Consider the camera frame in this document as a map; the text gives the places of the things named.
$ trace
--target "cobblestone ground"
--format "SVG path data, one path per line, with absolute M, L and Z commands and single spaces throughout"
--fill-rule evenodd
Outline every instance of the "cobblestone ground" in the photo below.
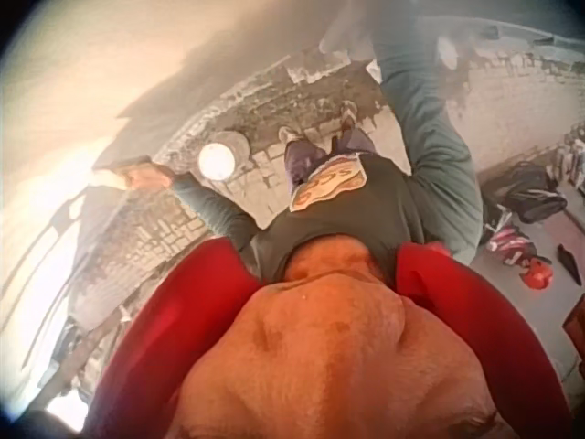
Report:
M 363 65 L 342 66 L 312 84 L 295 83 L 290 71 L 284 63 L 248 84 L 247 90 L 254 92 L 237 104 L 232 96 L 209 114 L 199 115 L 157 158 L 191 168 L 210 133 L 243 132 L 250 140 L 250 161 L 225 183 L 204 184 L 233 199 L 265 227 L 289 198 L 278 125 L 301 128 L 327 149 L 339 128 L 338 105 L 352 99 L 361 111 L 360 126 L 378 151 L 410 171 L 399 126 Z M 553 147 L 573 124 L 585 120 L 585 74 L 579 64 L 529 54 L 483 54 L 467 59 L 450 75 L 444 83 L 449 115 L 469 145 L 478 172 L 516 155 Z M 192 171 L 200 177 L 196 169 Z M 72 282 L 71 291 L 77 295 L 72 314 L 85 327 L 97 325 L 153 269 L 207 237 L 207 232 L 197 215 L 171 193 L 132 194 L 87 268 Z

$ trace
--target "sneaker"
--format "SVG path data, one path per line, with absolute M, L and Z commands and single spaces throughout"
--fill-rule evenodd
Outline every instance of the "sneaker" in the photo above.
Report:
M 282 144 L 288 145 L 290 142 L 303 139 L 303 135 L 294 131 L 290 126 L 281 126 L 278 130 L 278 139 Z
M 357 105 L 355 102 L 343 101 L 341 104 L 341 130 L 351 130 L 357 125 Z

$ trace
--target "man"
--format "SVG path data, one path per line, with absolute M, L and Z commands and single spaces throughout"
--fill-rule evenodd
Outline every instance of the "man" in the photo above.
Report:
M 292 200 L 266 230 L 190 175 L 158 165 L 129 174 L 130 187 L 172 188 L 266 285 L 185 377 L 170 437 L 567 434 L 554 371 L 521 317 L 464 266 L 405 245 L 432 243 L 468 263 L 481 200 L 416 43 L 410 3 L 372 7 L 381 87 L 411 176 L 375 153 L 350 103 L 334 155 L 281 129 Z M 223 276 L 235 275 L 221 261 Z

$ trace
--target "purple pants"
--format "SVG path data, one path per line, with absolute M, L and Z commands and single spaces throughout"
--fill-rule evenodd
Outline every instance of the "purple pants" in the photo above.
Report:
M 329 154 L 307 139 L 290 142 L 284 150 L 284 170 L 291 193 L 331 157 L 358 152 L 377 154 L 372 140 L 359 128 L 344 131 L 335 150 Z

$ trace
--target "red jacket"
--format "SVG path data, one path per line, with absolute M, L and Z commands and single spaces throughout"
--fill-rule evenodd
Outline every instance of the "red jacket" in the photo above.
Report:
M 482 363 L 495 405 L 523 438 L 570 437 L 557 375 L 532 330 L 482 276 L 418 244 L 400 247 L 397 293 L 440 318 Z M 261 287 L 226 239 L 207 241 L 159 286 L 98 387 L 89 438 L 162 438 L 193 364 Z

